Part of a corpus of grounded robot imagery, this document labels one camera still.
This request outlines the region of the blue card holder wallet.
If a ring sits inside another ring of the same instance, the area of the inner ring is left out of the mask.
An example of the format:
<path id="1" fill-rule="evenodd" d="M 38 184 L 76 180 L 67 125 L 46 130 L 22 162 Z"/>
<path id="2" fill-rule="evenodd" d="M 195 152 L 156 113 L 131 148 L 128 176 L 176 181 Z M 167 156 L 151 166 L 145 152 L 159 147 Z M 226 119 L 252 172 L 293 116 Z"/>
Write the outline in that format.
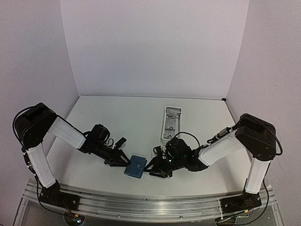
<path id="1" fill-rule="evenodd" d="M 146 163 L 146 158 L 132 155 L 130 158 L 130 164 L 127 165 L 124 171 L 124 175 L 140 179 L 142 177 Z"/>

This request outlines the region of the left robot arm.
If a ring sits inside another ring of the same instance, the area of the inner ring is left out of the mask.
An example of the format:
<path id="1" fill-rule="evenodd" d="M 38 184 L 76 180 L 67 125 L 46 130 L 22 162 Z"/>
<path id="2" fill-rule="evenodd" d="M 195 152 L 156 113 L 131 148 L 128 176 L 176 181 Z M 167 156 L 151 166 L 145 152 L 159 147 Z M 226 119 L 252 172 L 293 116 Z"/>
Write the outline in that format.
<path id="1" fill-rule="evenodd" d="M 121 150 L 126 142 L 124 137 L 109 145 L 109 130 L 96 124 L 90 131 L 81 132 L 60 115 L 39 103 L 21 110 L 14 117 L 12 129 L 18 142 L 27 168 L 34 175 L 37 186 L 37 198 L 40 205 L 77 210 L 80 197 L 61 191 L 47 157 L 44 153 L 44 137 L 50 133 L 85 154 L 94 154 L 111 167 L 127 167 L 130 159 Z"/>

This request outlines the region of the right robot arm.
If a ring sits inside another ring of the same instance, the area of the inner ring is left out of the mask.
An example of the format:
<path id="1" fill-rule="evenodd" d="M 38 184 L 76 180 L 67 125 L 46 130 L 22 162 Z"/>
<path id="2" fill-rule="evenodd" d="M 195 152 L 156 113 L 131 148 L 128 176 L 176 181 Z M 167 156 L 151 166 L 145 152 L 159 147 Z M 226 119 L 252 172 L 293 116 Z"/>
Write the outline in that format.
<path id="1" fill-rule="evenodd" d="M 250 160 L 242 193 L 220 201 L 224 213 L 241 212 L 261 206 L 259 192 L 269 166 L 277 156 L 277 143 L 272 124 L 245 113 L 234 126 L 224 128 L 196 149 L 178 136 L 164 146 L 156 146 L 153 149 L 155 157 L 143 170 L 151 176 L 170 178 L 175 170 L 203 171 L 229 155 L 245 152 Z"/>

